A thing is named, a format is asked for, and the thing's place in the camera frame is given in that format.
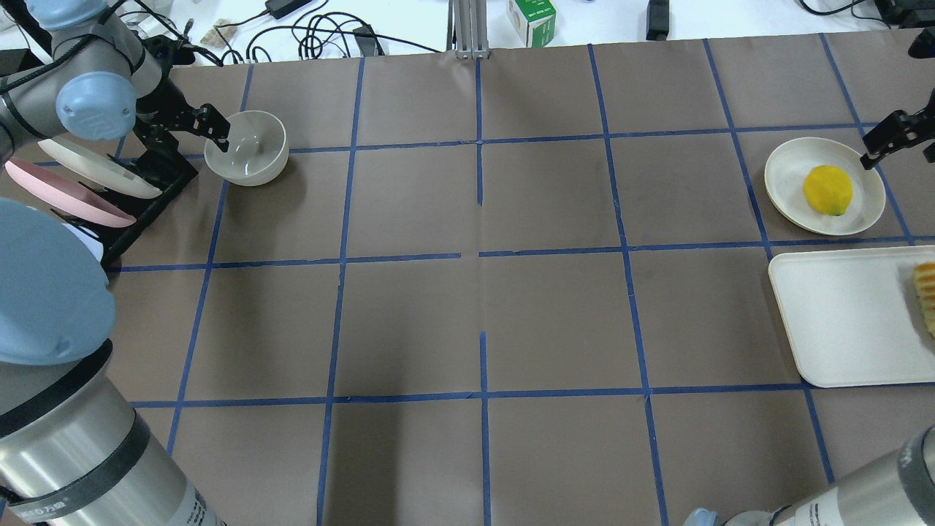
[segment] rectangular tray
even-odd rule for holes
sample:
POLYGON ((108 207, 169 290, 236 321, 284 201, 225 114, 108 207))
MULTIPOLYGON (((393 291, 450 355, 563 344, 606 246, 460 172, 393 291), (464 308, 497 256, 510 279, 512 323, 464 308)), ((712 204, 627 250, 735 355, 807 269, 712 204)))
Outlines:
POLYGON ((935 246, 782 254, 770 262, 798 371, 819 387, 935 382, 913 269, 935 246))

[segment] pink plate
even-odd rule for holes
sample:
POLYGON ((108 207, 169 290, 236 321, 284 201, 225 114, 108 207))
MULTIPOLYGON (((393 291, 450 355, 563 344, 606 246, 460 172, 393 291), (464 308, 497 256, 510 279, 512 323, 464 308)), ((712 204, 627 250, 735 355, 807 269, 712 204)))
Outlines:
POLYGON ((137 221, 135 217, 108 203, 91 190, 51 170, 16 157, 8 160, 6 166, 13 181, 30 194, 63 212, 114 228, 130 226, 137 221))

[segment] bread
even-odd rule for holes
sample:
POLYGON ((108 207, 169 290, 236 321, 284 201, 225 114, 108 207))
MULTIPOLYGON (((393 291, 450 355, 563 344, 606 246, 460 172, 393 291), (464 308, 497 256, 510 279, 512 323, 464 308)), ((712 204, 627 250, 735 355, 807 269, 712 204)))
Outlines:
POLYGON ((913 272, 915 295, 919 297, 926 329, 935 338, 935 263, 923 263, 913 272))

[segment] yellow lemon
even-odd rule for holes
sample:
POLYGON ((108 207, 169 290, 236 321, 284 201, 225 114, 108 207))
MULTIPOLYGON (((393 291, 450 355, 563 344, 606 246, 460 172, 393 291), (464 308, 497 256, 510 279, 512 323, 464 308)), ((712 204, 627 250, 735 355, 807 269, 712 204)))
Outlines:
POLYGON ((802 191, 809 205, 825 215, 843 215, 854 197, 851 178, 844 170, 831 165, 812 168, 802 191))

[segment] green and white box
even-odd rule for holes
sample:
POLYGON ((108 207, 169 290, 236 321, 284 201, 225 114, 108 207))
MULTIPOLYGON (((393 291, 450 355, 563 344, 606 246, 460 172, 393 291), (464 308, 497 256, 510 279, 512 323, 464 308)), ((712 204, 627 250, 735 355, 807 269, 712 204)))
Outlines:
POLYGON ((528 48, 543 48, 555 37, 557 12, 549 0, 509 0, 510 21, 528 48))

